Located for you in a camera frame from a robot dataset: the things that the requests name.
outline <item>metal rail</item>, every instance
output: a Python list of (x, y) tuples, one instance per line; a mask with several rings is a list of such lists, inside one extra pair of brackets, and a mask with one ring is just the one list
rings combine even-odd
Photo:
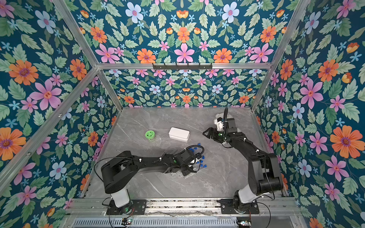
[(266, 76), (265, 76), (264, 80), (262, 81), (259, 90), (257, 91), (255, 101), (253, 102), (253, 104), (251, 106), (251, 109), (253, 112), (255, 111), (256, 107), (258, 106), (260, 100), (262, 99), (262, 97), (265, 93), (265, 90), (266, 90), (267, 86), (269, 85), (270, 78), (275, 73), (275, 70), (284, 54), (284, 51), (286, 50), (286, 48), (290, 42), (290, 39), (292, 38), (294, 31), (296, 30), (296, 28), (299, 24), (299, 21), (301, 20), (304, 13), (306, 12), (306, 8), (307, 8), (308, 4), (310, 3), (310, 1), (311, 0), (299, 0), (298, 4), (294, 10), (293, 16), (291, 17), (291, 19), (289, 21), (285, 34), (284, 34), (283, 38), (281, 39), (279, 47), (277, 48), (277, 50), (275, 52), (275, 55), (272, 60), (272, 67), (266, 73)]

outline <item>wall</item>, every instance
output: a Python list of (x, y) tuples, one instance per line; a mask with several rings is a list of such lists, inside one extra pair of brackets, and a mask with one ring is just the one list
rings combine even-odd
[(365, 226), (364, 6), (311, 4), (256, 110), (311, 228)]

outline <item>floral wallpaper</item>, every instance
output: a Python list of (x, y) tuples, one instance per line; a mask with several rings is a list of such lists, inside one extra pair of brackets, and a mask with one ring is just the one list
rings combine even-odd
[(0, 1), (0, 171), (90, 68), (53, 4), (37, 2)]
[[(57, 228), (72, 199), (87, 187), (117, 114), (95, 77), (3, 193), (0, 227)], [(0, 128), (2, 135), (11, 131), (20, 135)]]
[(364, 9), (310, 4), (256, 110), (311, 228), (365, 226)]
[(81, 0), (72, 13), (99, 62), (259, 63), (272, 60), (297, 3)]
[(250, 106), (266, 71), (260, 69), (109, 70), (125, 107)]

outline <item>orange flower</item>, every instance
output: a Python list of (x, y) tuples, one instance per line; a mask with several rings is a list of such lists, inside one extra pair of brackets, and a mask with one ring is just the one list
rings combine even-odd
[(90, 134), (89, 138), (88, 138), (88, 144), (90, 146), (95, 146), (95, 144), (97, 143), (97, 140), (99, 139), (99, 136), (97, 135), (97, 133), (94, 131)]
[(190, 32), (188, 31), (188, 29), (186, 27), (181, 27), (180, 31), (177, 32), (177, 35), (179, 36), (179, 40), (183, 43), (186, 43), (186, 41), (188, 41), (190, 39), (189, 35)]
[(309, 226), (311, 228), (323, 228), (323, 225), (316, 218), (311, 218), (309, 220)]
[(15, 129), (11, 132), (11, 128), (0, 128), (0, 156), (2, 160), (10, 160), (13, 158), (13, 153), (17, 154), (22, 148), (21, 145), (26, 143), (26, 138), (21, 137), (22, 132)]
[(360, 47), (360, 45), (358, 43), (350, 43), (347, 46), (346, 51), (347, 51), (347, 53), (352, 53), (352, 52), (356, 51), (359, 47)]
[(281, 174), (281, 178), (283, 179), (285, 189), (288, 190), (289, 189), (288, 180), (284, 177), (284, 174)]
[(340, 151), (340, 156), (349, 158), (349, 153), (352, 158), (360, 156), (358, 150), (365, 150), (365, 142), (362, 139), (362, 134), (358, 130), (352, 131), (352, 127), (344, 125), (342, 130), (337, 127), (333, 130), (334, 135), (331, 135), (330, 141), (333, 142), (332, 148), (335, 152)]
[(112, 118), (112, 126), (114, 125), (115, 120), (116, 120), (116, 116), (113, 116), (113, 118)]
[(280, 136), (279, 136), (279, 133), (277, 133), (276, 131), (273, 132), (271, 138), (273, 139), (273, 142), (275, 144), (278, 144), (279, 143)]
[(350, 73), (350, 72), (347, 72), (346, 74), (344, 74), (344, 75), (342, 76), (342, 81), (343, 81), (344, 83), (350, 83), (350, 82), (351, 82), (351, 80), (352, 80), (352, 76), (351, 76), (351, 73)]
[(222, 50), (218, 50), (216, 55), (214, 55), (215, 63), (229, 63), (229, 60), (232, 59), (232, 52), (230, 50), (227, 51), (227, 48), (222, 48)]
[(166, 33), (167, 33), (167, 34), (172, 34), (172, 28), (171, 28), (171, 27), (170, 27), (170, 28), (167, 28), (167, 29), (166, 29)]
[(35, 82), (35, 78), (38, 78), (38, 74), (36, 73), (38, 70), (35, 66), (32, 66), (32, 63), (23, 60), (17, 60), (16, 65), (10, 64), (9, 74), (12, 78), (15, 78), (14, 81), (24, 85), (30, 85), (31, 82)]
[(177, 15), (178, 18), (187, 18), (188, 15), (189, 15), (189, 11), (186, 11), (186, 10), (184, 10), (184, 11), (178, 10), (178, 11), (176, 11), (176, 15)]
[(147, 51), (147, 49), (142, 48), (142, 51), (138, 51), (137, 54), (137, 59), (141, 61), (141, 63), (156, 63), (156, 56), (153, 55), (151, 50)]
[(134, 103), (134, 98), (131, 96), (125, 96), (124, 100), (128, 103), (128, 104), (133, 104)]
[(89, 177), (90, 177), (90, 174), (87, 174), (85, 176), (85, 178), (82, 179), (82, 181), (81, 181), (81, 184), (82, 185), (80, 186), (80, 190), (81, 191), (85, 188), (86, 182), (88, 181)]
[(244, 104), (247, 101), (249, 101), (249, 99), (250, 98), (248, 96), (242, 96), (242, 97), (239, 98), (239, 102)]
[(276, 35), (276, 27), (269, 26), (267, 29), (264, 29), (262, 31), (262, 34), (260, 36), (261, 42), (268, 43), (270, 40), (274, 39), (275, 35)]
[(49, 211), (47, 212), (47, 216), (51, 217), (53, 215), (54, 211), (55, 211), (55, 208), (49, 209)]
[(191, 101), (191, 98), (189, 96), (185, 96), (182, 101), (185, 103), (189, 103)]
[(99, 43), (106, 43), (107, 42), (107, 35), (105, 35), (105, 32), (99, 27), (91, 28), (91, 35), (93, 36), (94, 40), (97, 40)]
[(195, 27), (195, 28), (194, 28), (194, 33), (195, 33), (195, 34), (200, 34), (200, 33), (201, 33), (200, 28)]
[(331, 59), (329, 62), (328, 60), (323, 63), (323, 66), (320, 66), (318, 77), (321, 81), (325, 82), (326, 80), (329, 82), (332, 80), (332, 77), (335, 77), (338, 73), (338, 63), (335, 63), (336, 60)]
[(81, 15), (84, 16), (84, 18), (89, 18), (89, 13), (86, 12), (85, 10), (81, 10), (80, 13), (81, 13)]
[(294, 69), (294, 66), (292, 65), (293, 61), (287, 59), (285, 63), (282, 64), (280, 74), (281, 79), (287, 80), (292, 75), (292, 70)]
[(72, 65), (70, 65), (70, 70), (72, 70), (72, 75), (81, 81), (86, 75), (85, 64), (79, 59), (71, 60)]
[(281, 17), (284, 14), (285, 10), (281, 9), (276, 13), (276, 17)]

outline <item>light blue flower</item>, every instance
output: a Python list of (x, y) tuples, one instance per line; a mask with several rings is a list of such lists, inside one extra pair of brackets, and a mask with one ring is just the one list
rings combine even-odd
[(3, 49), (6, 49), (7, 51), (10, 51), (10, 49), (13, 49), (13, 47), (10, 47), (10, 43), (4, 43), (4, 41), (1, 41), (3, 44)]
[(218, 14), (218, 16), (222, 16), (222, 14), (223, 14), (224, 12), (222, 11), (222, 8), (218, 11), (217, 10), (217, 14)]
[(171, 15), (171, 20), (174, 22), (174, 21), (176, 21), (177, 20), (177, 18), (176, 18), (176, 15)]
[(83, 18), (81, 14), (78, 14), (76, 16), (77, 16), (77, 19), (79, 19), (82, 22), (85, 20), (85, 18)]
[(344, 121), (342, 121), (342, 118), (338, 118), (338, 120), (335, 120), (335, 122), (337, 123), (336, 126), (339, 126), (342, 127), (342, 125), (345, 123)]
[(37, 169), (37, 171), (34, 171), (34, 177), (39, 177), (39, 175), (41, 174), (42, 171), (40, 171), (39, 169)]
[(38, 217), (39, 217), (39, 214), (33, 215), (33, 219), (30, 222), (35, 224), (37, 222), (37, 220), (39, 219)]
[(359, 57), (361, 57), (361, 56), (362, 56), (362, 54), (358, 54), (358, 52), (355, 51), (355, 54), (353, 56), (350, 56), (350, 59), (352, 59), (351, 62), (353, 62), (355, 60), (359, 61)]
[(18, 125), (18, 124), (16, 123), (16, 119), (13, 119), (13, 120), (11, 120), (11, 119), (6, 119), (6, 121), (7, 121), (8, 123), (7, 123), (7, 124), (5, 124), (5, 127), (10, 126), (10, 128), (13, 128), (15, 125)]
[(20, 105), (20, 103), (13, 101), (12, 104), (9, 104), (9, 107), (13, 107), (13, 110), (15, 110), (15, 109), (19, 108), (19, 105)]

